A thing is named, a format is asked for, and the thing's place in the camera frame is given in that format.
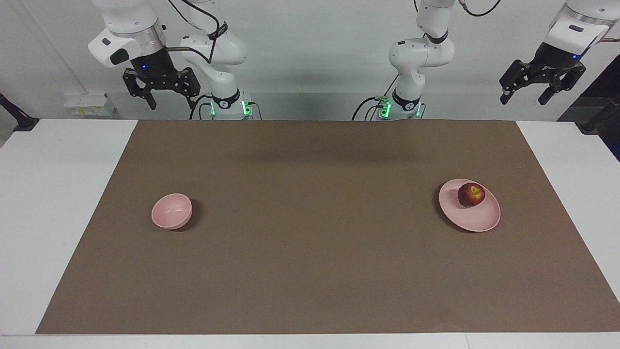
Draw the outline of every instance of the apple on plate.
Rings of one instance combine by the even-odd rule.
[[[486,193],[481,185],[476,183],[466,183],[459,188],[458,196],[461,205],[471,208],[478,206],[482,201],[484,201]]]

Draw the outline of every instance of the pink bowl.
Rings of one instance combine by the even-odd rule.
[[[452,223],[470,232],[488,232],[495,228],[502,217],[499,202],[493,193],[480,183],[484,188],[486,197],[478,205],[466,208],[459,202],[459,188],[466,183],[476,183],[469,179],[453,179],[441,187],[439,191],[439,205]]]
[[[183,227],[192,217],[192,201],[183,194],[170,194],[155,203],[151,219],[158,227],[175,230]]]

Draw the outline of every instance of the white wall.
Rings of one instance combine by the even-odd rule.
[[[469,7],[481,12],[494,2],[469,0]],[[423,71],[426,117],[557,119],[620,52],[620,45],[593,48],[582,60],[588,71],[577,88],[553,97],[546,107],[537,102],[543,86],[519,91],[509,105],[501,105],[498,79],[514,59],[533,57],[563,2],[503,1],[483,18],[470,17],[457,5],[450,28],[457,49],[454,61]],[[151,3],[168,26],[169,45],[194,32],[166,0]],[[237,80],[261,103],[266,119],[350,118],[359,101],[383,93],[396,75],[387,58],[391,44],[421,36],[410,0],[222,0],[221,7],[231,30],[249,48],[246,63],[234,68]],[[49,47],[41,47],[45,38],[37,34],[37,25],[50,39]],[[182,96],[157,92],[157,110],[150,111],[144,101],[127,94],[120,77],[125,66],[107,69],[91,57],[87,44],[103,28],[100,12],[89,0],[3,0],[0,91],[32,115],[69,117],[63,93],[80,87],[64,60],[89,91],[108,93],[120,118],[185,118]],[[613,33],[620,35],[620,28]],[[54,50],[62,58],[50,53]],[[177,67],[187,66],[179,58],[174,55]],[[0,139],[13,124],[0,110]]]

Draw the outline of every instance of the white table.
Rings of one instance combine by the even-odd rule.
[[[41,120],[0,148],[0,348],[620,348],[620,332],[35,335],[135,125]],[[518,125],[618,297],[620,163],[573,124]]]

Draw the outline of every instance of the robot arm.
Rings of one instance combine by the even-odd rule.
[[[183,58],[198,67],[207,78],[213,98],[211,117],[218,120],[243,119],[252,113],[248,106],[249,94],[237,86],[234,75],[228,72],[227,68],[218,70],[213,65],[242,64],[247,57],[246,45],[228,29],[216,0],[189,0],[189,2],[192,24],[200,28],[203,34],[184,37],[181,46],[190,47],[210,57],[210,61],[204,60],[192,51],[184,51]],[[218,21],[204,16],[201,10],[212,14]]]
[[[88,45],[92,55],[107,67],[130,61],[133,69],[123,74],[127,90],[145,99],[155,110],[151,93],[167,89],[185,96],[190,108],[199,95],[200,83],[191,68],[177,71],[166,48],[166,37],[157,14],[147,0],[92,0],[105,21],[106,29]],[[140,80],[144,87],[138,85]]]
[[[416,22],[424,36],[399,41],[390,49],[390,63],[399,75],[390,97],[391,113],[380,119],[403,119],[413,115],[426,83],[418,70],[446,65],[454,57],[454,43],[448,37],[453,7],[454,0],[422,0]]]
[[[581,58],[609,32],[620,18],[617,0],[568,0],[529,63],[515,60],[500,79],[502,104],[515,91],[534,83],[549,87],[538,99],[541,105],[561,91],[572,89],[586,68]]]
[[[237,87],[234,76],[213,64],[238,65],[247,56],[245,44],[228,30],[215,0],[182,0],[190,9],[192,25],[201,35],[183,38],[183,47],[167,48],[157,14],[148,0],[92,0],[102,11],[106,29],[89,44],[89,50],[103,65],[117,66],[131,61],[123,79],[132,96],[156,103],[153,89],[170,89],[191,99],[199,95],[200,83],[191,68],[177,71],[169,52],[183,51],[183,57],[208,78],[214,102],[211,115],[219,119],[243,119],[251,114],[249,95]],[[138,86],[137,80],[144,87]]]

